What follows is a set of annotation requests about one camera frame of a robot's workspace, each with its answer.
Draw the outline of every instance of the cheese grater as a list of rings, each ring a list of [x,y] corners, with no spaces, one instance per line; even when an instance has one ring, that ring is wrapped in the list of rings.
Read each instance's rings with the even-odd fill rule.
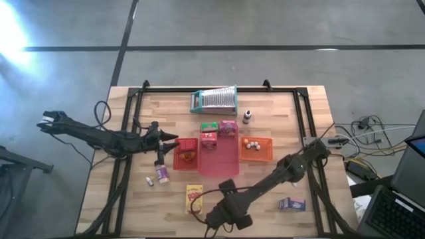
[[[191,94],[191,113],[197,114],[238,114],[238,94],[236,85],[199,90]]]

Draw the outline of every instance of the green box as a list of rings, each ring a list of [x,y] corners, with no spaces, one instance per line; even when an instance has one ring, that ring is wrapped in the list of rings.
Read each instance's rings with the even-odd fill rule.
[[[217,122],[201,123],[201,132],[217,132]]]

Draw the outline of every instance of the concrete floor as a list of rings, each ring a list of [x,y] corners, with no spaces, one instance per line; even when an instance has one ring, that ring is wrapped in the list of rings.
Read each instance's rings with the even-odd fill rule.
[[[74,233],[89,166],[35,124],[45,110],[94,123],[108,95],[117,51],[13,52],[22,46],[119,46],[131,0],[0,1],[0,145],[54,164],[35,171],[10,238]],[[129,46],[190,44],[425,44],[414,0],[141,0]],[[127,52],[119,86],[325,85],[335,122],[376,114],[416,123],[425,108],[425,50]],[[412,130],[388,133],[393,142]],[[61,136],[91,158],[85,143]],[[351,154],[353,148],[345,148]],[[381,175],[401,154],[370,157]]]

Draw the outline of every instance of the white cable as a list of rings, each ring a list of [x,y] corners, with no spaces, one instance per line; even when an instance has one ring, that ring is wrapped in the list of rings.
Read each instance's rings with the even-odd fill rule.
[[[354,139],[351,139],[350,137],[348,137],[348,136],[346,136],[346,135],[341,135],[341,134],[339,134],[339,133],[337,133],[337,135],[338,135],[338,136],[342,136],[342,137],[344,137],[344,138],[348,139],[349,141],[353,142],[353,143],[354,143],[354,145],[356,146],[357,154],[358,154],[358,153],[360,153],[359,146],[357,145],[356,141],[354,141]]]
[[[362,133],[360,135],[356,135],[356,136],[352,137],[351,139],[355,139],[355,138],[360,137],[360,136],[369,135],[369,134],[372,134],[372,133],[378,133],[378,132],[382,132],[382,131],[389,131],[389,130],[394,130],[394,129],[410,129],[410,128],[414,128],[414,127],[415,126],[404,126],[404,127],[396,127],[396,128],[390,128],[390,129],[376,130],[376,131],[373,131],[373,132]]]

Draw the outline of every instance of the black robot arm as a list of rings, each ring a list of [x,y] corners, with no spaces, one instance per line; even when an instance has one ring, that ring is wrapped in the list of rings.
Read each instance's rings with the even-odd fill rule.
[[[224,198],[207,214],[205,222],[217,230],[224,223],[235,224],[239,230],[251,226],[247,210],[256,199],[284,182],[298,182],[304,177],[310,163],[322,160],[331,154],[320,141],[310,144],[302,155],[287,155],[281,159],[271,174],[242,193],[238,193],[232,179],[219,185]]]
[[[104,127],[105,130],[101,130],[97,128],[99,125],[85,125],[68,117],[62,111],[44,112],[43,119],[37,126],[41,128],[41,131],[51,135],[67,134],[81,139],[90,147],[104,149],[106,153],[119,159],[134,153],[158,151],[159,141],[178,138],[178,135],[158,130],[157,121],[153,121],[147,128],[146,134],[140,136],[138,133],[112,131]],[[164,143],[161,148],[162,154],[166,154],[178,144]]]

